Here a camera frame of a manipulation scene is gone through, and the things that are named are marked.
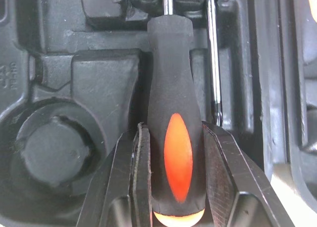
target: screwdriver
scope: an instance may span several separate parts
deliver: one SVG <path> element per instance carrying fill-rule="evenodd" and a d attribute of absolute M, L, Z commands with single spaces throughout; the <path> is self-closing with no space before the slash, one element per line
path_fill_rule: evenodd
<path fill-rule="evenodd" d="M 215 0 L 207 0 L 207 34 L 208 50 L 210 53 L 211 79 L 212 79 L 212 105 L 211 112 L 215 125 L 221 127 L 223 123 L 221 104 L 220 67 L 217 44 L 216 6 Z"/>
<path fill-rule="evenodd" d="M 148 22 L 152 209 L 168 227 L 191 227 L 206 200 L 203 128 L 189 58 L 193 24 L 173 14 L 173 0 L 163 0 L 163 7 L 164 15 Z"/>

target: screwdriver shaft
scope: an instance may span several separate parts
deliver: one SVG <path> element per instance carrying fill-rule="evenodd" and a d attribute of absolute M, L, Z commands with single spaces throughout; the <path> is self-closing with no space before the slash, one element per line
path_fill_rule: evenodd
<path fill-rule="evenodd" d="M 221 104 L 221 84 L 217 44 L 215 0 L 207 0 L 207 34 L 212 76 L 212 116 L 214 123 L 217 126 L 222 126 L 223 117 Z"/>
<path fill-rule="evenodd" d="M 164 15 L 173 14 L 173 0 L 163 0 Z"/>

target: black plastic tool case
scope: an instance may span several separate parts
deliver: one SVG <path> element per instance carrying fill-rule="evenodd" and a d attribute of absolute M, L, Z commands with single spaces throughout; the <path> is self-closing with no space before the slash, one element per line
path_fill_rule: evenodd
<path fill-rule="evenodd" d="M 146 121 L 146 28 L 161 1 L 0 0 L 1 225 L 76 225 L 94 171 Z M 217 19 L 224 128 L 269 179 L 289 163 L 316 211 L 317 26 L 307 2 L 218 0 Z M 205 0 L 174 5 L 194 24 L 193 80 L 211 121 Z"/>

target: black rubber grip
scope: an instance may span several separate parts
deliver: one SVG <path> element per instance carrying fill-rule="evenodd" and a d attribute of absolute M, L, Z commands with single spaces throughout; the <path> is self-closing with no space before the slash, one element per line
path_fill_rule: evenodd
<path fill-rule="evenodd" d="M 154 56 L 148 110 L 152 207 L 163 215 L 185 216 L 203 210 L 206 198 L 203 128 L 189 59 L 193 25 L 185 17 L 161 16 L 148 23 L 148 34 Z M 165 135 L 174 113 L 184 120 L 193 152 L 192 180 L 184 203 L 175 200 L 164 166 Z"/>

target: orange grip insert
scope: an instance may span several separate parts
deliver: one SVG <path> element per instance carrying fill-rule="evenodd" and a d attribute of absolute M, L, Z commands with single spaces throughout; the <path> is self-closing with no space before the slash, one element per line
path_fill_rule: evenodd
<path fill-rule="evenodd" d="M 164 164 L 176 201 L 185 202 L 192 179 L 193 151 L 186 125 L 178 113 L 171 116 L 166 131 Z"/>

